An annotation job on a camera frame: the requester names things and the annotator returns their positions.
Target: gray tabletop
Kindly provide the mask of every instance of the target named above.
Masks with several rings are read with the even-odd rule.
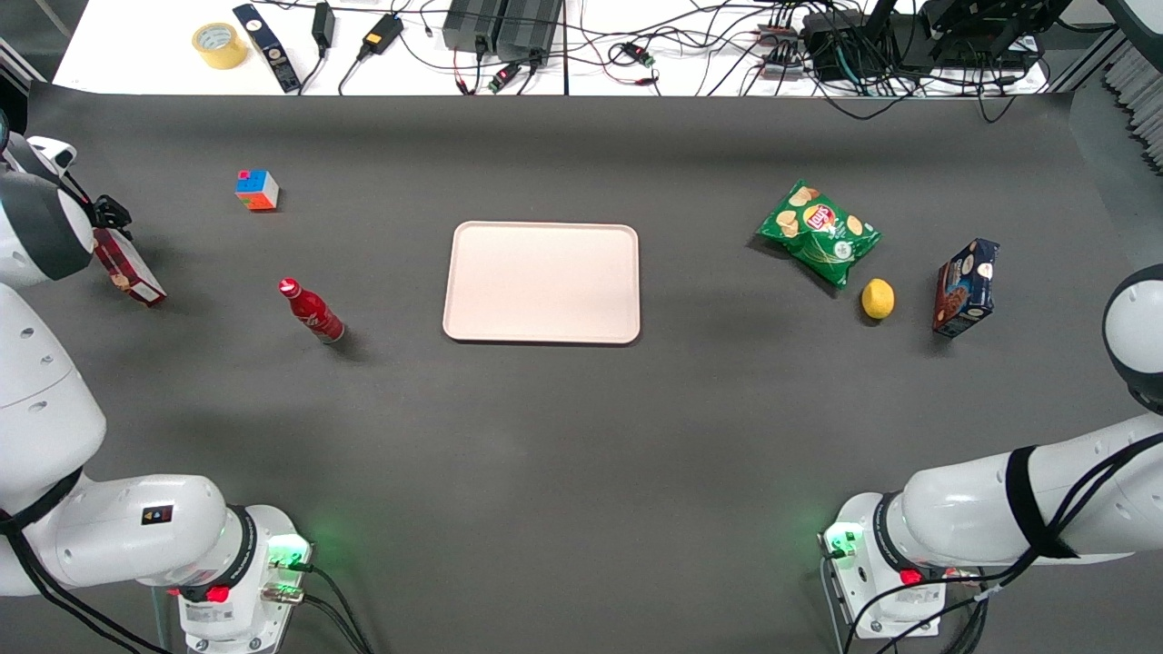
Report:
[[[40,88],[34,131],[130,207],[172,297],[144,310],[95,263],[24,294],[109,418],[91,476],[201,474],[280,506],[398,654],[826,654],[814,534],[844,499],[1139,411],[1099,326],[1130,270],[1068,111]],[[272,172],[277,213],[234,198],[243,168]],[[751,239],[801,177],[884,233],[847,291]],[[465,220],[632,226],[641,337],[449,340]],[[997,314],[948,342],[936,269],[975,236],[1001,243]],[[348,321],[343,348],[291,317],[288,275]],[[897,291],[879,326],[871,277]],[[1149,553],[1036,569],[979,652],[1156,652],[1161,574]],[[151,633],[144,588],[83,597]],[[287,654],[342,651],[309,609],[294,621]],[[2,652],[115,651],[38,598],[0,623]]]

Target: rubik's cube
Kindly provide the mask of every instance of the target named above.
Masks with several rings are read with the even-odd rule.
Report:
[[[240,170],[234,194],[250,211],[272,209],[279,204],[279,185],[265,170]]]

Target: lemon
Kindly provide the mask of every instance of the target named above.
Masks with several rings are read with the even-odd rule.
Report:
[[[861,305],[869,318],[883,320],[892,313],[897,298],[892,292],[892,286],[884,279],[872,279],[861,293]]]

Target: white desk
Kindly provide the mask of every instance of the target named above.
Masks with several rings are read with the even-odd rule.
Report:
[[[242,0],[90,0],[80,24],[73,35],[69,50],[65,52],[60,67],[53,78],[53,84],[94,93],[124,94],[198,94],[198,95],[278,95],[281,90],[274,80],[266,63],[251,49],[247,59],[235,69],[219,71],[207,66],[191,47],[190,40],[194,30],[209,22],[234,24],[245,40],[230,8]],[[315,63],[316,49],[311,37],[312,6],[311,0],[300,0],[302,8],[280,9],[274,5],[256,3],[271,29],[281,41],[285,50],[302,78]],[[406,0],[397,0],[404,7]],[[871,0],[858,0],[870,3]],[[407,9],[415,12],[422,0],[412,0]],[[671,21],[679,28],[697,29],[719,34],[732,22],[741,20],[730,31],[755,29],[759,22],[766,22],[770,6],[739,0],[740,8],[725,8],[708,28],[713,14],[711,12]],[[416,13],[404,13],[404,42],[397,41],[381,56],[373,56],[363,62],[350,80],[343,87],[345,95],[458,95],[451,70],[433,69],[416,61],[408,54],[405,43],[416,56],[430,64],[451,66],[454,52],[447,50],[441,38],[440,27],[444,22],[443,10],[449,0],[435,0],[427,7],[424,17],[433,27],[434,36],[424,35],[421,16]],[[902,13],[914,10],[914,0],[899,0],[898,9]],[[378,3],[336,0],[334,48],[328,52],[327,61],[320,72],[312,79],[306,95],[334,95],[343,73],[354,61],[359,49],[361,40],[368,29],[378,20],[379,14],[366,12],[342,10],[350,8],[374,8],[386,12],[388,0]],[[605,58],[609,45],[628,40],[628,37],[604,37],[595,42],[594,48],[578,49],[584,43],[582,33],[575,29],[580,22],[585,29],[598,31],[633,31],[666,21],[668,19],[693,9],[690,0],[566,0],[565,17],[569,29],[569,47],[572,55],[591,62],[598,56]],[[793,27],[799,29],[807,8],[795,12]],[[566,30],[558,28],[556,42],[559,50]],[[740,48],[728,45],[721,51],[709,55],[709,70],[701,94],[706,94],[739,61],[742,49],[754,36],[740,35],[736,42]],[[690,48],[682,52],[676,43],[655,40],[650,51],[657,59],[659,80],[658,90],[663,95],[694,95],[699,88],[708,63],[708,50]],[[457,63],[462,74],[471,85],[475,76],[475,57],[461,54]],[[758,58],[748,57],[730,74],[715,95],[737,95],[741,85],[750,84],[755,74],[754,66]],[[481,90],[499,70],[495,58],[486,57],[485,72],[481,76]],[[611,67],[611,72],[622,78],[649,77],[650,72],[641,66]],[[942,77],[962,78],[965,71],[942,71]],[[976,76],[976,71],[969,74]],[[986,80],[991,73],[986,73]],[[555,57],[543,66],[526,94],[558,95],[563,92],[564,66],[561,57]],[[623,85],[611,80],[600,66],[578,61],[569,64],[570,93],[573,95],[654,95],[650,87]],[[516,85],[523,79],[518,78],[504,94],[513,94]],[[1032,70],[1023,79],[1007,87],[1008,93],[1034,93],[1046,85],[1046,76],[1041,67]],[[785,79],[782,85],[776,80],[758,80],[750,95],[772,95],[777,86],[780,95],[821,95],[821,90],[811,79]],[[911,83],[894,85],[897,90],[912,88]],[[929,83],[922,90],[914,91],[918,97],[951,95],[962,92],[955,85]],[[828,95],[855,95],[855,90],[848,83],[829,83]]]

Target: green chips bag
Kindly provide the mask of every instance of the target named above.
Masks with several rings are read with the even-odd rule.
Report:
[[[848,284],[848,269],[880,240],[871,225],[849,215],[802,179],[763,221],[759,234],[783,243],[837,289]]]

